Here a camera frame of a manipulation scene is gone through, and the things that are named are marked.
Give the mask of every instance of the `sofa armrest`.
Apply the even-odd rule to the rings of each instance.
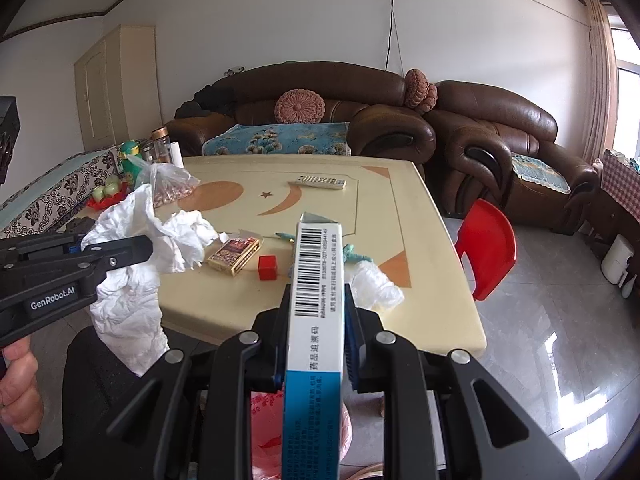
[[[424,115],[436,132],[437,150],[446,164],[468,174],[500,200],[512,171],[511,150],[494,131],[468,117],[432,110]]]
[[[169,138],[180,144],[183,156],[202,155],[202,145],[236,125],[232,117],[212,112],[206,117],[173,119],[165,124]]]
[[[349,123],[347,143],[352,155],[380,156],[423,164],[435,151],[435,133],[409,108],[372,105]]]
[[[600,177],[593,166],[558,144],[541,140],[538,158],[564,176],[572,196],[579,192],[595,192],[600,187]]]

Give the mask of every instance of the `window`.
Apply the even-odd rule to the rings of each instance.
[[[618,122],[613,149],[640,158],[640,48],[627,30],[613,29],[618,60]]]

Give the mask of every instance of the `pink plastic bag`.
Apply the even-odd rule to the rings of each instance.
[[[280,478],[283,404],[283,391],[277,394],[251,394],[251,453],[254,480]],[[352,438],[351,418],[343,404],[340,460],[347,454]]]

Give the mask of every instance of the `cream tabletop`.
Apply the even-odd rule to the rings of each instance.
[[[414,165],[402,160],[326,155],[190,157],[185,167],[202,182],[193,195],[156,211],[199,209],[219,232],[240,229],[264,237],[236,276],[201,268],[162,276],[162,323],[218,344],[251,327],[256,314],[279,306],[292,263],[288,242],[307,211],[342,224],[344,243],[371,256],[402,287],[405,300],[381,314],[384,327],[422,350],[465,348],[479,355],[486,339],[478,311],[442,218]],[[300,174],[336,176],[344,190],[289,184]],[[219,245],[207,250],[209,256]],[[278,279],[258,278],[258,256],[275,254]]]

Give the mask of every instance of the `human hand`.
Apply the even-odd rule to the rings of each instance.
[[[0,420],[19,433],[35,433],[40,427],[44,407],[36,383],[38,361],[29,348],[30,337],[2,349],[11,361],[0,380]]]

